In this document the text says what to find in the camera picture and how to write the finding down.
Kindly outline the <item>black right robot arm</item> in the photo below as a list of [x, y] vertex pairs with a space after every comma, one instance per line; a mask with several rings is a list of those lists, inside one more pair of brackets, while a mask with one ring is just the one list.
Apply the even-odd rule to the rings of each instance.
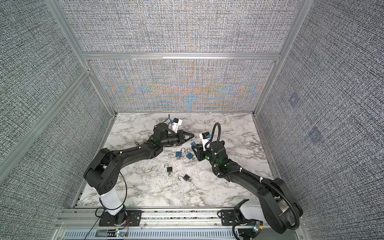
[[198, 161], [210, 162], [217, 178], [238, 184], [254, 194], [267, 223], [275, 232], [282, 234], [299, 228], [304, 211], [282, 179], [263, 178], [244, 169], [228, 157], [224, 141], [214, 141], [206, 149], [202, 144], [195, 145], [192, 150]]

